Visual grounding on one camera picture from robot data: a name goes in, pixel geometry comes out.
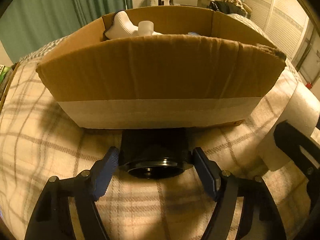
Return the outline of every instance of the metal screw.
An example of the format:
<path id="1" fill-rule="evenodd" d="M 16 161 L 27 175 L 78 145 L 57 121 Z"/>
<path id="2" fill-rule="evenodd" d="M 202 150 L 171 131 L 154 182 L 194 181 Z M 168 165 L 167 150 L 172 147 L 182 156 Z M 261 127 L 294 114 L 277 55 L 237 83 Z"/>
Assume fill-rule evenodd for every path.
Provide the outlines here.
<path id="1" fill-rule="evenodd" d="M 313 173 L 313 168 L 312 167 L 308 168 L 307 169 L 307 174 L 311 175 L 312 173 Z"/>
<path id="2" fill-rule="evenodd" d="M 256 182 L 263 182 L 263 179 L 260 177 L 260 176 L 255 176 L 254 177 L 254 180 L 256 181 Z"/>
<path id="3" fill-rule="evenodd" d="M 223 170 L 223 171 L 221 172 L 221 174 L 222 174 L 223 176 L 225 176 L 225 177 L 229 177 L 229 176 L 231 175 L 231 172 L 230 172 L 230 171 L 227 171 L 227 170 Z"/>
<path id="4" fill-rule="evenodd" d="M 49 178 L 49 181 L 50 181 L 50 182 L 55 182 L 56 179 L 57 179 L 57 176 L 51 176 L 51 177 Z"/>
<path id="5" fill-rule="evenodd" d="M 82 177 L 87 177 L 89 175 L 90 175 L 90 171 L 89 170 L 84 170 L 84 171 L 81 172 L 81 176 Z"/>

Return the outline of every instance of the cardboard box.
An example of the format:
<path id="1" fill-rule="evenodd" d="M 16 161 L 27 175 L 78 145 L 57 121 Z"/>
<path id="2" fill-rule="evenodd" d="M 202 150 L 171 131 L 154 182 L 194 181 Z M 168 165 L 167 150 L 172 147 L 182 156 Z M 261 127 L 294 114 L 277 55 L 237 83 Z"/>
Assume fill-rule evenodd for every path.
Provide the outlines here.
<path id="1" fill-rule="evenodd" d="M 37 67 L 80 127 L 204 127 L 242 120 L 284 70 L 283 59 L 255 46 L 273 44 L 225 14 L 185 6 L 126 12 L 133 24 L 150 20 L 164 35 L 105 40 L 108 14 L 71 34 Z M 181 35 L 188 32 L 203 36 Z"/>

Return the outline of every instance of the cardboard box flap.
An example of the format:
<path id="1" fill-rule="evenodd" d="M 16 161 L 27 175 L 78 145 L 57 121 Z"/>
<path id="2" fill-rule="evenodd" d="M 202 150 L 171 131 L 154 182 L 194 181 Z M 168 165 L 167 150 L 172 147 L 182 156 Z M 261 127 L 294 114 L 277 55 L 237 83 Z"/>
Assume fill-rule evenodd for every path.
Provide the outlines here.
<path id="1" fill-rule="evenodd" d="M 260 43 L 276 48 L 274 44 L 268 41 L 260 33 L 257 33 L 249 26 L 221 12 L 215 12 L 213 14 L 211 36 L 226 40 L 239 41 L 244 44 L 256 45 L 257 43 Z"/>
<path id="2" fill-rule="evenodd" d="M 51 52 L 44 55 L 41 60 L 45 64 L 52 59 L 59 58 L 72 51 L 86 48 L 94 44 L 99 44 L 105 41 L 103 32 L 105 31 L 102 18 L 98 18 L 90 22 L 86 26 L 70 34 L 67 38 L 61 41 Z"/>
<path id="3" fill-rule="evenodd" d="M 189 6 L 155 6 L 126 10 L 130 21 L 138 26 L 141 21 L 151 21 L 155 32 L 162 34 L 188 34 L 196 32 L 211 36 L 212 16 L 210 9 Z M 111 27 L 113 13 L 102 16 L 105 29 Z"/>
<path id="4" fill-rule="evenodd" d="M 59 102 L 263 97 L 285 63 L 260 48 L 190 35 L 115 39 L 41 62 Z"/>

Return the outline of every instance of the white foam roll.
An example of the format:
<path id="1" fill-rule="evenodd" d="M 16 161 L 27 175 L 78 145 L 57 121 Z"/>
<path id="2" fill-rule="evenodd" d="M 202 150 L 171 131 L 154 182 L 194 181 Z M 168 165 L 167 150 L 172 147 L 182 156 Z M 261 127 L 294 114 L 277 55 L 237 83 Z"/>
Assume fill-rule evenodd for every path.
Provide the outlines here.
<path id="1" fill-rule="evenodd" d="M 310 137 L 318 122 L 319 112 L 318 99 L 302 83 L 299 83 L 284 111 L 257 146 L 257 152 L 269 170 L 276 171 L 290 161 L 290 158 L 276 146 L 273 136 L 276 125 L 288 120 L 289 124 Z"/>

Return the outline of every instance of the packing tape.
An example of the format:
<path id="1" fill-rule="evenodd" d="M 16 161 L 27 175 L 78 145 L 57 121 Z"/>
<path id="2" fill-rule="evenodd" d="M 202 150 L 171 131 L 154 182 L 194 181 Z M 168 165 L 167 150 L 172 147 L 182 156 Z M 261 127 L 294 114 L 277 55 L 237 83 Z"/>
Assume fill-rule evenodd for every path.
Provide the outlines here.
<path id="1" fill-rule="evenodd" d="M 284 111 L 257 146 L 257 152 L 270 171 L 276 171 L 286 165 L 290 158 L 275 143 L 273 133 L 276 125 L 288 122 L 305 136 L 310 137 L 319 119 L 320 102 L 302 83 L 298 83 Z"/>
<path id="2" fill-rule="evenodd" d="M 58 102 L 80 127 L 154 129 L 207 127 L 247 118 L 260 97 L 119 99 Z"/>

